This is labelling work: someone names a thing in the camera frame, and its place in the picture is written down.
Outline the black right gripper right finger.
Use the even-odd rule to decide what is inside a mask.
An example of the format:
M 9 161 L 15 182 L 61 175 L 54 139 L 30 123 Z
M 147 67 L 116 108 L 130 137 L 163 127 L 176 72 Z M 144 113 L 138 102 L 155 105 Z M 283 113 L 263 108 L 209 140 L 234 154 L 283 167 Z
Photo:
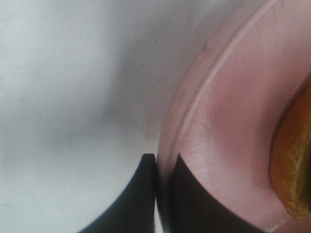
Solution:
M 170 233 L 242 233 L 241 220 L 197 181 L 179 154 L 169 178 L 165 231 Z

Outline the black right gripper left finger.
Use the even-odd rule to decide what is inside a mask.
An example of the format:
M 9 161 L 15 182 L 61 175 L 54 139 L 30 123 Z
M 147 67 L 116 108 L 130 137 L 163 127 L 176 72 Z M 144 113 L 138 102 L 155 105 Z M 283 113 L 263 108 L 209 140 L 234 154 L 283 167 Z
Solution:
M 154 233 L 156 159 L 148 153 L 118 198 L 82 233 Z

